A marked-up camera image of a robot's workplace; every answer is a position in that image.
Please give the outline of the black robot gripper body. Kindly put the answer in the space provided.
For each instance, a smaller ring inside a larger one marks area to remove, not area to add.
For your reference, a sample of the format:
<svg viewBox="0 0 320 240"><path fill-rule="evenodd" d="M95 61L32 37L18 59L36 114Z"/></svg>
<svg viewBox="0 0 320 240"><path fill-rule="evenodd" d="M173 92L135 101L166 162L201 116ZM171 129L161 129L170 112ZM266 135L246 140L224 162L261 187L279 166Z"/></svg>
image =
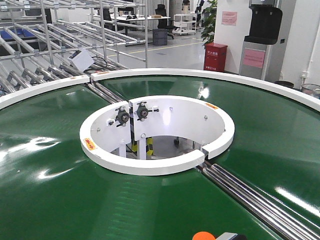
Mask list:
<svg viewBox="0 0 320 240"><path fill-rule="evenodd" d="M224 232L216 240L247 240L247 237L244 234Z"/></svg>

